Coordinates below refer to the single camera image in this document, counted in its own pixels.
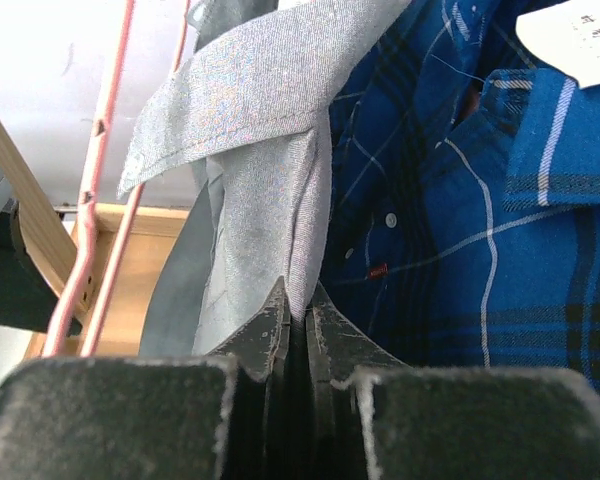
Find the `grey shirt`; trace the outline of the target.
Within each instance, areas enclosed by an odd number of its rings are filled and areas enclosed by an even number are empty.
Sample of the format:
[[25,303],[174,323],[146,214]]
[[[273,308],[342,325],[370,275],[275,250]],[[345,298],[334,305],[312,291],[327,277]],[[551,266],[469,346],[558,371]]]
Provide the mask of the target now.
[[197,198],[154,289],[143,357],[204,355],[282,281],[304,318],[331,195],[328,108],[402,1],[195,1],[193,57],[139,115],[120,193],[190,166]]

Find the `pink wire hanger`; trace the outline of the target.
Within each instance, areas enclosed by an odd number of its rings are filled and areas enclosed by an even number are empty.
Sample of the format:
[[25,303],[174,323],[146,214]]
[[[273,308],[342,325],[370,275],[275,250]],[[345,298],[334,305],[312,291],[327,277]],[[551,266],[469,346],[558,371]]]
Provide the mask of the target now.
[[[135,6],[135,2],[129,1],[124,7],[115,56],[104,71],[80,183],[79,195],[93,191],[97,203],[103,203],[101,177],[114,127]],[[98,234],[92,272],[87,280],[91,288],[90,309],[72,315],[64,347],[58,354],[88,357],[138,352],[151,295],[186,217],[183,209],[142,206],[143,192],[143,186],[137,186],[125,203],[116,204],[126,207],[128,218],[121,233]]]

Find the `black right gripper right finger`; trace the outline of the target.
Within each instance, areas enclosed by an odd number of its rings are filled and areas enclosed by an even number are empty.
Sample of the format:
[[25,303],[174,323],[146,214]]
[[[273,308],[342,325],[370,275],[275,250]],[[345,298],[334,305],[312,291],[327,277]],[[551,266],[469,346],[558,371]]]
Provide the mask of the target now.
[[404,363],[386,352],[316,287],[305,316],[313,413],[312,460],[317,479],[366,479],[361,415],[351,377],[359,367]]

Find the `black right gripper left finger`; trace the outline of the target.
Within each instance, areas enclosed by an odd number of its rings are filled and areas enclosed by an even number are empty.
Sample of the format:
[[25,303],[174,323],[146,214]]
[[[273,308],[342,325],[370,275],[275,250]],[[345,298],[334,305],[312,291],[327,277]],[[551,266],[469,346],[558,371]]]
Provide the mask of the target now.
[[281,463],[291,315],[278,278],[259,311],[209,359],[214,479],[268,479]]

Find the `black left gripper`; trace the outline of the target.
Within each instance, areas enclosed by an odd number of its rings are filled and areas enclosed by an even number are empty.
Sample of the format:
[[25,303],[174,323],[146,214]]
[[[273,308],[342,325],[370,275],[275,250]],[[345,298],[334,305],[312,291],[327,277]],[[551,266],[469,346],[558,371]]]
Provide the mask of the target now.
[[44,333],[56,304],[27,252],[19,203],[11,199],[0,212],[0,325]]

